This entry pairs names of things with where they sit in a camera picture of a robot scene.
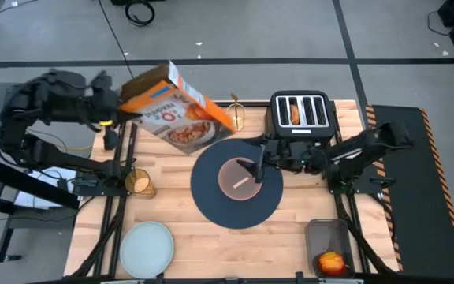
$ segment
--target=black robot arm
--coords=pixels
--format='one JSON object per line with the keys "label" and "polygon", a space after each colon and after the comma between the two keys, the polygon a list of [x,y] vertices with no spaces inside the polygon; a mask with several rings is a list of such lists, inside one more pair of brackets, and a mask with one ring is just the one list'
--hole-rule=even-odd
{"label": "black robot arm", "polygon": [[55,145],[26,133],[38,120],[45,125],[52,121],[85,124],[95,132],[101,129],[94,124],[100,124],[106,127],[105,148],[113,149],[117,144],[114,128],[138,118],[139,114],[118,109],[121,102],[110,89],[111,83],[105,72],[86,85],[85,78],[78,73],[51,70],[11,87],[0,113],[0,151],[10,155],[18,166],[34,170],[60,166],[94,172],[102,178],[119,176],[120,167],[114,161],[101,163],[65,154]]}

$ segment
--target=cereal box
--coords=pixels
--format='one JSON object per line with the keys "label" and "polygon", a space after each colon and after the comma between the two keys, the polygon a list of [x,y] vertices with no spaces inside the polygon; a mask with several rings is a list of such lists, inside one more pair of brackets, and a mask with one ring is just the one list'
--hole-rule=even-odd
{"label": "cereal box", "polygon": [[139,125],[190,154],[233,134],[229,116],[187,84],[169,62],[122,86],[123,111],[141,113]]}

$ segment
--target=glass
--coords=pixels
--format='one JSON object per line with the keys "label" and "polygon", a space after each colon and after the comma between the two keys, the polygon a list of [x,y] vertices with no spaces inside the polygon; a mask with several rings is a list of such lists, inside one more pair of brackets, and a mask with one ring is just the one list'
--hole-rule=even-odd
{"label": "glass", "polygon": [[240,131],[244,127],[244,115],[246,111],[244,106],[240,103],[233,103],[227,107],[227,114],[233,121],[233,126],[236,131]]}
{"label": "glass", "polygon": [[125,188],[146,199],[152,199],[157,194],[157,189],[151,183],[150,176],[141,169],[135,169],[125,177]]}

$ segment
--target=black placemat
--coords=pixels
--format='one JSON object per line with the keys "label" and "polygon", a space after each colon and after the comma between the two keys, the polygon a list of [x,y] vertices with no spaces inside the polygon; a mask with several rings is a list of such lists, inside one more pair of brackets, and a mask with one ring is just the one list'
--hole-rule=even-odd
{"label": "black placemat", "polygon": [[232,200],[218,184],[218,171],[225,162],[236,157],[258,161],[260,150],[241,139],[227,139],[211,145],[197,158],[192,170],[192,196],[211,222],[230,229],[245,229],[264,222],[276,210],[283,195],[279,170],[266,168],[262,188],[249,200]]}

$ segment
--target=wooden table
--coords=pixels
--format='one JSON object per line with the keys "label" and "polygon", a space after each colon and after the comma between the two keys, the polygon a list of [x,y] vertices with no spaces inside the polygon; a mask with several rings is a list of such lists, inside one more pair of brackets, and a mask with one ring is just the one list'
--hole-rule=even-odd
{"label": "wooden table", "polygon": [[[359,133],[362,124],[355,101],[336,100],[335,103],[344,139]],[[265,108],[247,108],[245,127],[234,137],[258,136],[263,130],[261,121],[265,111]],[[309,174],[283,172],[285,190],[277,210],[265,222],[252,228],[227,229],[208,221],[192,199],[192,167],[202,151],[185,155],[138,129],[135,166],[149,173],[158,193],[152,200],[137,195],[128,198],[122,237],[144,221],[157,221],[167,226],[173,235],[175,249],[165,278],[292,278],[296,271],[314,277],[307,265],[304,227],[312,219],[337,218],[333,196],[326,183]],[[103,150],[102,134],[98,134],[91,158],[103,161],[113,156],[113,152]],[[96,197],[78,214],[65,275],[80,266],[99,239],[105,201],[105,197]],[[398,271],[382,207],[364,195],[357,195],[356,202],[365,238],[383,261]],[[356,242],[352,236],[350,239],[355,268],[361,271]],[[109,243],[103,273],[108,270],[110,251]],[[116,275],[117,278],[130,278],[120,261]]]}

